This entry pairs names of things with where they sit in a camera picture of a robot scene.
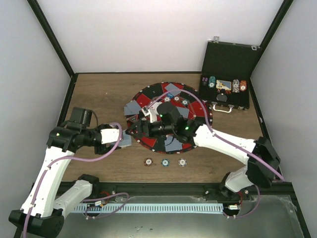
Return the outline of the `dealt blue playing card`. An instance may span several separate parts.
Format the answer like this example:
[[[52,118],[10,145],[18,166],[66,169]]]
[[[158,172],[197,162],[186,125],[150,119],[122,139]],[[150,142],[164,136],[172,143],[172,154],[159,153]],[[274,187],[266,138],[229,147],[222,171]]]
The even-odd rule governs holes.
[[[127,106],[124,107],[124,115],[129,116],[129,115],[134,115],[135,112],[131,111]]]

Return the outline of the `blue card seat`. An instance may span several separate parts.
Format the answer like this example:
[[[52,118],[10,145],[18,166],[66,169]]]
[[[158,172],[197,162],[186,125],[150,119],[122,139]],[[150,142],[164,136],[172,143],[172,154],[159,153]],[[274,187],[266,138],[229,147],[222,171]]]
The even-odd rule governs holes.
[[[164,142],[166,151],[176,150],[177,140],[173,136],[168,136]]]
[[[169,94],[172,95],[173,97],[181,93],[181,91],[179,91],[178,84],[175,85],[175,84],[169,83],[167,86],[165,86],[165,90],[170,91]]]
[[[141,106],[137,103],[137,101],[133,100],[126,104],[126,107],[132,114],[138,114],[139,111],[142,109]]]

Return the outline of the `red poker chip stack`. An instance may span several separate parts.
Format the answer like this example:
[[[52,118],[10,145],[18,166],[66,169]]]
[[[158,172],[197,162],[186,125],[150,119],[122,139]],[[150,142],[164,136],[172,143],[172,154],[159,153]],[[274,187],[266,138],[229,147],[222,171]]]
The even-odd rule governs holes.
[[[151,166],[153,164],[153,160],[151,158],[146,158],[144,160],[144,166]]]

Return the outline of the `teal poker chip stack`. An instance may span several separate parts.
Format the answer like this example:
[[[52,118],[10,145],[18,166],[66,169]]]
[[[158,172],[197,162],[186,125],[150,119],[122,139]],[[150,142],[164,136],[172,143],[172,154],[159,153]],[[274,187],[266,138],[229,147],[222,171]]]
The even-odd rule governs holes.
[[[161,165],[162,165],[163,167],[168,167],[169,164],[170,164],[170,162],[169,162],[168,159],[163,159],[163,160],[161,161]]]

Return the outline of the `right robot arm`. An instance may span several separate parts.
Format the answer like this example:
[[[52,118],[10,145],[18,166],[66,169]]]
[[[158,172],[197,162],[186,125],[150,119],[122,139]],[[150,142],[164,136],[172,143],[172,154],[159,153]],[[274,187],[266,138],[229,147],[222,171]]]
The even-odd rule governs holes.
[[[126,130],[135,139],[171,135],[181,143],[212,149],[244,165],[222,179],[219,192],[224,199],[230,200],[252,185],[270,188],[275,177],[283,178],[277,171],[280,158],[267,138],[245,139],[214,130],[208,122],[184,118],[170,102],[160,104],[156,110],[143,107],[142,113],[145,118],[136,120]]]

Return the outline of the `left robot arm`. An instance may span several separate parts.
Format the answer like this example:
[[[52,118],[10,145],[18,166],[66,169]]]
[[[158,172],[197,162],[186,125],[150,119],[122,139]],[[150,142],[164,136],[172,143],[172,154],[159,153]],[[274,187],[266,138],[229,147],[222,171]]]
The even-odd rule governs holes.
[[[57,197],[61,179],[70,161],[93,162],[109,156],[122,139],[116,122],[90,128],[92,110],[74,107],[70,119],[50,133],[45,158],[38,177],[20,209],[11,211],[8,220],[25,238],[33,234],[55,238],[69,213],[86,198],[96,200],[101,187],[98,177],[81,175],[74,185]]]

